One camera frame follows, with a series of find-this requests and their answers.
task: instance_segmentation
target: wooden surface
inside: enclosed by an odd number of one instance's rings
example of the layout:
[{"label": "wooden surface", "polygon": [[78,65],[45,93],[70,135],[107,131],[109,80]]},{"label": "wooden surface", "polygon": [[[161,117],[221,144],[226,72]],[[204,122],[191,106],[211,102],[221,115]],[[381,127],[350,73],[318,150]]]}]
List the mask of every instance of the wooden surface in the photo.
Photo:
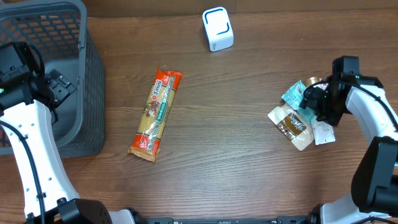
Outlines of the wooden surface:
[{"label": "wooden surface", "polygon": [[[353,116],[336,143],[298,151],[266,117],[296,81],[326,77],[358,55],[398,109],[398,11],[278,12],[231,16],[234,45],[210,53],[200,16],[90,19],[106,64],[106,144],[64,159],[82,198],[145,217],[306,215],[348,194],[367,149]],[[156,67],[184,73],[155,164],[127,155]],[[0,222],[24,221],[13,156],[0,157]]]},{"label": "wooden surface", "polygon": [[[27,0],[3,0],[20,2]],[[82,0],[89,17],[199,15],[223,6],[230,14],[342,9],[398,8],[396,0]]]}]

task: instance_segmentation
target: white container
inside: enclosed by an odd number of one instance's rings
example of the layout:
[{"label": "white container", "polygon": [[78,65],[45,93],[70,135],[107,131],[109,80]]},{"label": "white container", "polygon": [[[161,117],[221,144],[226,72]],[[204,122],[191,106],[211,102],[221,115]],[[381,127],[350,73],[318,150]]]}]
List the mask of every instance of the white container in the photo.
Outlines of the white container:
[{"label": "white container", "polygon": [[216,7],[206,10],[202,19],[212,52],[228,48],[234,44],[234,33],[225,8]]}]

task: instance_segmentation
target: gray plastic basket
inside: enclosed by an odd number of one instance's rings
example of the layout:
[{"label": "gray plastic basket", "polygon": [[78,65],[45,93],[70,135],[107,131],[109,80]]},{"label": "gray plastic basket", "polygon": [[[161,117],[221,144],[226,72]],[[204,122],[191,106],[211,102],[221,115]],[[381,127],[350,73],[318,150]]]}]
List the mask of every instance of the gray plastic basket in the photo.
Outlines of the gray plastic basket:
[{"label": "gray plastic basket", "polygon": [[[86,25],[80,0],[0,4],[0,45],[35,45],[46,72],[55,68],[76,86],[57,108],[59,121],[53,125],[61,157],[98,153],[104,143],[105,69]],[[12,154],[12,149],[1,148],[0,154]]]}]

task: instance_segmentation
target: barcode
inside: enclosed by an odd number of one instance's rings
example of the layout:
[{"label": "barcode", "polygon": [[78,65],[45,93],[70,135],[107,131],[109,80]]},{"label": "barcode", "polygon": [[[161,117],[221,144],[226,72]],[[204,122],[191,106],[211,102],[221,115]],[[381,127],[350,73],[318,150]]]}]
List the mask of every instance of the barcode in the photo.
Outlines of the barcode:
[{"label": "barcode", "polygon": [[299,85],[297,85],[295,89],[296,89],[296,91],[297,91],[298,93],[303,94],[303,91],[301,90],[301,88],[300,88]]}]

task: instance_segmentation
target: red and yellow package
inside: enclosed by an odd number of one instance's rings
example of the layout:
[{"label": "red and yellow package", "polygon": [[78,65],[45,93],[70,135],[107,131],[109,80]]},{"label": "red and yellow package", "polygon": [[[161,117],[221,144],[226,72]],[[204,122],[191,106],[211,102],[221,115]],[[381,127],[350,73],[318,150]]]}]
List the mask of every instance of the red and yellow package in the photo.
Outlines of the red and yellow package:
[{"label": "red and yellow package", "polygon": [[155,81],[129,153],[155,162],[160,151],[160,139],[181,77],[181,72],[162,72],[159,68],[157,69]]}]

